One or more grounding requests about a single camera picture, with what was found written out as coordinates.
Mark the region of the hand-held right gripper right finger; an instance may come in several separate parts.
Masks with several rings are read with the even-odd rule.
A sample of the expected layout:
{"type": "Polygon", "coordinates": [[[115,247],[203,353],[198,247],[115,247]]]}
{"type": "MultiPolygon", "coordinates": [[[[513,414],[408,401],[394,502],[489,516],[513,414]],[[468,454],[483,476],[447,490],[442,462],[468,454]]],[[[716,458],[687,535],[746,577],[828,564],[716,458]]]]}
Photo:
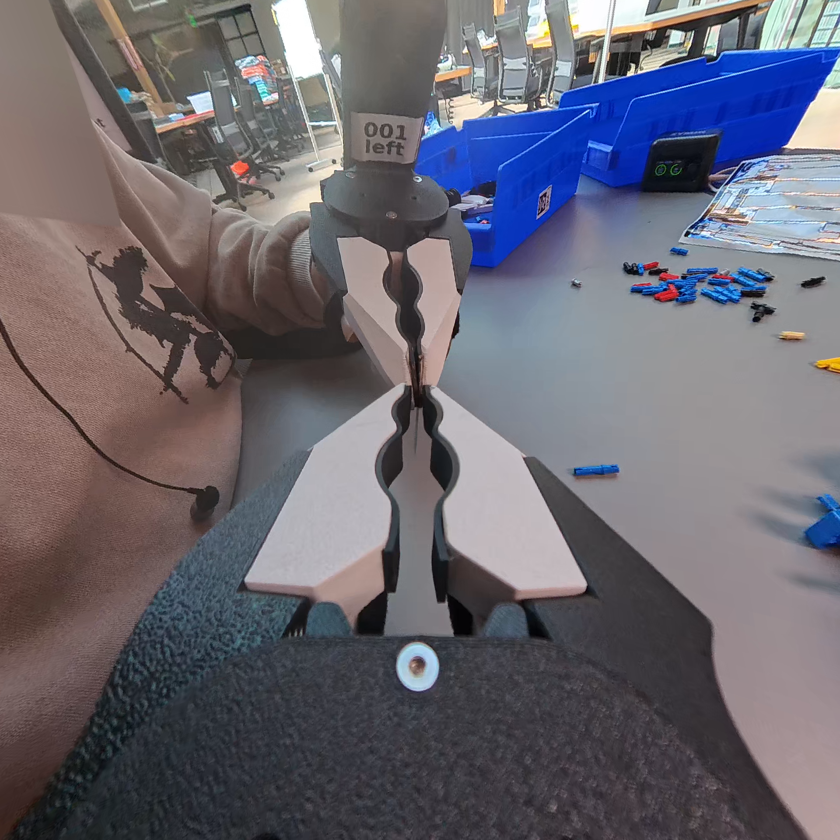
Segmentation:
{"type": "Polygon", "coordinates": [[[555,600],[587,582],[526,456],[436,386],[424,388],[434,509],[432,573],[454,634],[500,604],[555,600]]]}

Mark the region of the black office chair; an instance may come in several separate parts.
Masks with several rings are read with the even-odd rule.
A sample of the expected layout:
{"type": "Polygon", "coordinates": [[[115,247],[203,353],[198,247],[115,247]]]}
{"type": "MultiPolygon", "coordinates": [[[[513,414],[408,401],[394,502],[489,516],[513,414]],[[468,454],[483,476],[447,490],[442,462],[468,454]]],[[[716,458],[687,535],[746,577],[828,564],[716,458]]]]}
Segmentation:
{"type": "Polygon", "coordinates": [[[261,185],[255,173],[255,150],[239,125],[226,72],[205,70],[203,75],[213,104],[213,127],[208,137],[216,155],[214,169],[224,189],[213,197],[213,203],[231,203],[245,212],[244,198],[249,194],[259,193],[273,201],[275,194],[261,185]]]}
{"type": "Polygon", "coordinates": [[[513,5],[494,17],[498,52],[497,107],[494,113],[524,105],[528,112],[541,108],[543,69],[532,57],[526,39],[522,9],[513,5]]]}
{"type": "Polygon", "coordinates": [[[482,48],[482,41],[474,24],[464,25],[462,36],[471,65],[470,96],[481,103],[493,102],[496,106],[499,81],[497,53],[492,49],[482,48]]]}
{"type": "Polygon", "coordinates": [[[546,1],[545,13],[552,44],[552,70],[546,102],[551,107],[558,107],[563,94],[573,87],[577,66],[569,2],[546,1]]]}

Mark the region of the blue plastic bin with sticker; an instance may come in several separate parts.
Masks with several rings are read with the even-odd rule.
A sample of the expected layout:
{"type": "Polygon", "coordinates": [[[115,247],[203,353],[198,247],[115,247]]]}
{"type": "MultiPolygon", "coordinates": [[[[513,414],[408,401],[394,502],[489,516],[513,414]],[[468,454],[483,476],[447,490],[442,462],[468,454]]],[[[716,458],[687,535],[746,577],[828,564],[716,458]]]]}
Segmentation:
{"type": "Polygon", "coordinates": [[[575,194],[595,106],[464,121],[421,140],[417,174],[462,196],[496,187],[492,208],[465,221],[472,266],[494,268],[575,194]]]}

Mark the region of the white board on stand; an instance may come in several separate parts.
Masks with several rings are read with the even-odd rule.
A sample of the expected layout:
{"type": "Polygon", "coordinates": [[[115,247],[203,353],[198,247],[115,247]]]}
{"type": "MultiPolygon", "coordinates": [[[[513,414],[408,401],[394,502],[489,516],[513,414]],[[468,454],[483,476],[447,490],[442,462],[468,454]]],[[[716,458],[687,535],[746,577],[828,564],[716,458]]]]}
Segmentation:
{"type": "Polygon", "coordinates": [[[283,54],[297,102],[303,117],[304,126],[308,132],[314,159],[307,165],[309,173],[318,172],[339,165],[342,154],[322,152],[319,147],[315,129],[331,129],[338,136],[339,143],[343,143],[343,129],[340,109],[335,96],[330,71],[327,69],[327,59],[322,51],[319,37],[313,26],[309,7],[305,1],[275,1],[271,3],[271,11],[276,22],[276,28],[283,45],[283,54]],[[310,117],[307,102],[301,91],[302,82],[317,80],[323,83],[326,91],[330,116],[326,120],[313,121],[310,117]]]}

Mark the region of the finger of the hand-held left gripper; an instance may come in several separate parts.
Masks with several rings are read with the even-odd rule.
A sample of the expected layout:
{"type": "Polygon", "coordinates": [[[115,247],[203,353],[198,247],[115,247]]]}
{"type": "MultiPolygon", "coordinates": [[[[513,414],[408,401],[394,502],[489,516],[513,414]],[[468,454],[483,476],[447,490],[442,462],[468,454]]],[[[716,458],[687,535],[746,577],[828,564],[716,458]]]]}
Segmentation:
{"type": "Polygon", "coordinates": [[[392,386],[412,383],[409,345],[398,326],[399,271],[404,253],[363,237],[337,240],[346,294],[343,313],[376,370],[392,386]]]}
{"type": "Polygon", "coordinates": [[[436,386],[448,357],[461,299],[452,250],[446,238],[426,238],[412,245],[406,256],[418,284],[418,382],[421,387],[436,386]]]}

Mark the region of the person's left forearm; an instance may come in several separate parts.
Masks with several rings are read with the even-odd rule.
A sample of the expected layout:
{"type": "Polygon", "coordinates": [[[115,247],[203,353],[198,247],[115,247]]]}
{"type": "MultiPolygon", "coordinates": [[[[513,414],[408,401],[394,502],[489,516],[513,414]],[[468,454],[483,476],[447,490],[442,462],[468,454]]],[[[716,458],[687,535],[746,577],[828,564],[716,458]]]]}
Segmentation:
{"type": "Polygon", "coordinates": [[[314,266],[309,211],[268,226],[232,208],[213,211],[205,311],[232,340],[326,326],[329,282],[314,266]]]}

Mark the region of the black charger with green lights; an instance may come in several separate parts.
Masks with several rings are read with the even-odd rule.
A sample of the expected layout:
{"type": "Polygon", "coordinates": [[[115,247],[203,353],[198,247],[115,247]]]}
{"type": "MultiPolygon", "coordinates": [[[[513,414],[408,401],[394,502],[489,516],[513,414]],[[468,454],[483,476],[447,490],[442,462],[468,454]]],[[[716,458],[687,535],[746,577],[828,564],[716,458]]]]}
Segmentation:
{"type": "Polygon", "coordinates": [[[641,190],[646,193],[699,193],[709,182],[723,131],[672,132],[651,143],[641,190]]]}

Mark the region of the person's beige sweatshirt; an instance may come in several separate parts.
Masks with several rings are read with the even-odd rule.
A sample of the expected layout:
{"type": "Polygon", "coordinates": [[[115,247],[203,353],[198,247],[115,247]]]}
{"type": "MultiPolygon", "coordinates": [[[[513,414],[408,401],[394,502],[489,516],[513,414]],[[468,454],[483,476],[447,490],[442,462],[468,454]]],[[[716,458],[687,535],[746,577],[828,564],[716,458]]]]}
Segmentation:
{"type": "Polygon", "coordinates": [[[1,824],[84,732],[122,647],[224,514],[242,434],[233,342],[205,311],[210,195],[97,139],[119,225],[1,223],[1,824]]]}

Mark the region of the pile of small plastic pegs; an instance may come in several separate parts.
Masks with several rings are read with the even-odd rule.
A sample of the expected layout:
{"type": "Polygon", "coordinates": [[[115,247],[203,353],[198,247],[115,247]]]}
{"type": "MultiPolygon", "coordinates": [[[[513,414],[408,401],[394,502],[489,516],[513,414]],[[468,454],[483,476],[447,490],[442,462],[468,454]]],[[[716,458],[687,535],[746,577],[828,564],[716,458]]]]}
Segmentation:
{"type": "Polygon", "coordinates": [[[622,271],[634,278],[629,288],[631,294],[679,306],[687,306],[701,298],[720,306],[737,305],[745,300],[763,303],[770,283],[775,280],[775,275],[765,269],[692,267],[671,271],[656,261],[625,261],[622,271]]]}

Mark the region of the small parts in bin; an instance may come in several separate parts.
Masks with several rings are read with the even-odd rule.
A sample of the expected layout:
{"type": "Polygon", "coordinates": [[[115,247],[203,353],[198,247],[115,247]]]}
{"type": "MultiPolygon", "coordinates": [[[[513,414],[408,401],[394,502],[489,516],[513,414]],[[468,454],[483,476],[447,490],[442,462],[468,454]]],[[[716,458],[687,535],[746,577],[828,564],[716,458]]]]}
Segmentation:
{"type": "Polygon", "coordinates": [[[446,190],[449,206],[460,214],[465,224],[489,226],[493,221],[497,182],[483,182],[475,190],[461,192],[450,187],[446,190]]]}

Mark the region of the long blue plastic bin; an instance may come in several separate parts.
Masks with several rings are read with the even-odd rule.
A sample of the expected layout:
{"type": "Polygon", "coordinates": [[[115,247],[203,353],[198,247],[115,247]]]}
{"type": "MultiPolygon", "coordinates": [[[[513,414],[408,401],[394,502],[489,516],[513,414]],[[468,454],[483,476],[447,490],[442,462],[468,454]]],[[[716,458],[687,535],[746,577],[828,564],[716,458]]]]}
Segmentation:
{"type": "Polygon", "coordinates": [[[583,174],[608,186],[643,180],[650,146],[671,133],[721,131],[716,162],[784,147],[838,61],[838,48],[736,50],[565,92],[593,112],[583,174]]]}

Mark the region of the blue brick assembly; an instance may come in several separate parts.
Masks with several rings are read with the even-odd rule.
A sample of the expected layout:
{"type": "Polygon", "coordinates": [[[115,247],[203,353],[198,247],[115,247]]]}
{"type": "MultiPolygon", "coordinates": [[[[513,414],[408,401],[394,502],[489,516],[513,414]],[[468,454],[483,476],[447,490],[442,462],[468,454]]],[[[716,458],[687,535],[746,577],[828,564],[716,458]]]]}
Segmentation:
{"type": "Polygon", "coordinates": [[[804,531],[806,540],[818,550],[829,550],[839,545],[839,502],[830,494],[816,498],[824,508],[823,515],[804,531]]]}

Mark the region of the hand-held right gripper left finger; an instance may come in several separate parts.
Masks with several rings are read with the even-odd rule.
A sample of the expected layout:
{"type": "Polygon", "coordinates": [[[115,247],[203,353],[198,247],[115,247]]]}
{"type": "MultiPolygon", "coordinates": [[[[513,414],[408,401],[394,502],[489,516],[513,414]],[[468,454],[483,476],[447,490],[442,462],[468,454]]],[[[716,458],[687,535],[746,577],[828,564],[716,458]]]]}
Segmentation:
{"type": "Polygon", "coordinates": [[[397,385],[307,454],[245,575],[250,592],[340,607],[354,631],[379,633],[400,567],[403,469],[413,390],[397,385]]]}

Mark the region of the printed instruction sheet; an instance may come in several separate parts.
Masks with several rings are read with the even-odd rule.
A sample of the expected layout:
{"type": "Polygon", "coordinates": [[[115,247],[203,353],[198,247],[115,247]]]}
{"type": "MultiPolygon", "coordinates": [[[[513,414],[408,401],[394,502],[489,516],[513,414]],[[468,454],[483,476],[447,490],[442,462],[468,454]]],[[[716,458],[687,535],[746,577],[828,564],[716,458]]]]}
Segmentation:
{"type": "Polygon", "coordinates": [[[839,152],[794,150],[734,167],[682,245],[839,260],[839,152]]]}

